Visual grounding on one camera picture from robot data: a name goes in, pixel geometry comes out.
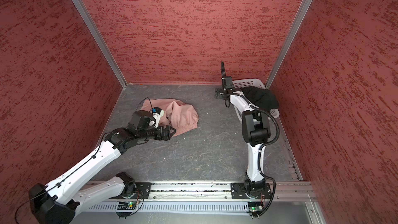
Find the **pink shorts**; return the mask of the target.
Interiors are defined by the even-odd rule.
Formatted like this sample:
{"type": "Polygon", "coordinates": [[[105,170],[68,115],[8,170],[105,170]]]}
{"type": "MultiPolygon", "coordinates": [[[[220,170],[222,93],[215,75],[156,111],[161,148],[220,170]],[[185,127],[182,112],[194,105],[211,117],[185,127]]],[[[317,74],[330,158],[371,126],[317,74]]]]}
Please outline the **pink shorts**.
{"type": "Polygon", "coordinates": [[[159,126],[171,126],[176,129],[173,137],[189,132],[198,127],[199,115],[192,105],[176,99],[151,99],[153,107],[164,111],[159,126]]]}

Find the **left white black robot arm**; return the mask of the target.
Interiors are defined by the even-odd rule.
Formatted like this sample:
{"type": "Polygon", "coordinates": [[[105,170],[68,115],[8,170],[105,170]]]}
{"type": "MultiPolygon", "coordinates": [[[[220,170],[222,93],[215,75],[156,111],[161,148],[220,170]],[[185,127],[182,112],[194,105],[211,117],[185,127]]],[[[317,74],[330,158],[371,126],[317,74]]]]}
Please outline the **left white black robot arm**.
{"type": "Polygon", "coordinates": [[[164,111],[136,111],[125,128],[105,133],[98,146],[75,166],[46,185],[38,183],[29,190],[30,208],[40,224],[69,224],[86,209],[114,197],[143,199],[135,180],[125,172],[84,189],[100,170],[130,148],[150,140],[168,141],[177,132],[170,125],[161,126],[164,111]]]}

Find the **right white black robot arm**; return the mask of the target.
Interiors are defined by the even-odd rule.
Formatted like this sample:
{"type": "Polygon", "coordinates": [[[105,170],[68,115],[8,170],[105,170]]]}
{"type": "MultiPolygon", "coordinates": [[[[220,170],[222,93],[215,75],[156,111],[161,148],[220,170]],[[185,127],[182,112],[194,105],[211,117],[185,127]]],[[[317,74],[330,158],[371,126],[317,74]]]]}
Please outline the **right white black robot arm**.
{"type": "Polygon", "coordinates": [[[264,148],[271,144],[272,131],[270,121],[275,118],[270,112],[262,110],[258,101],[268,92],[259,79],[233,80],[232,77],[221,76],[221,88],[215,90],[215,98],[226,101],[226,106],[233,105],[241,122],[241,133],[248,146],[247,179],[238,189],[232,186],[233,194],[245,194],[255,199],[266,195],[271,197],[271,189],[263,176],[264,148]]]}

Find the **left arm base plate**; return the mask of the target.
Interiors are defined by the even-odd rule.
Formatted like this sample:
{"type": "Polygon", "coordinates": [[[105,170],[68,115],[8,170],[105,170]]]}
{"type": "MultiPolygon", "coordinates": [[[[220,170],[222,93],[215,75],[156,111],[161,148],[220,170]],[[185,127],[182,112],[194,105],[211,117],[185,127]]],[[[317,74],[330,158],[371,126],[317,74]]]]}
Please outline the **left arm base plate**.
{"type": "Polygon", "coordinates": [[[148,199],[152,183],[127,183],[121,196],[124,199],[148,199]]]}

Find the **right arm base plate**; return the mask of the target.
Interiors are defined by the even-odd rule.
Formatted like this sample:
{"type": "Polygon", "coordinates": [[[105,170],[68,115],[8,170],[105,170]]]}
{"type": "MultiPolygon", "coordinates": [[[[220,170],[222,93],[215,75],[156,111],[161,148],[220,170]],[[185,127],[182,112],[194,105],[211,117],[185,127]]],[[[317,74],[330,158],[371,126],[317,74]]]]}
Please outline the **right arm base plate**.
{"type": "Polygon", "coordinates": [[[270,184],[265,180],[250,181],[246,180],[243,183],[231,183],[232,199],[271,199],[272,191],[270,184]]]}

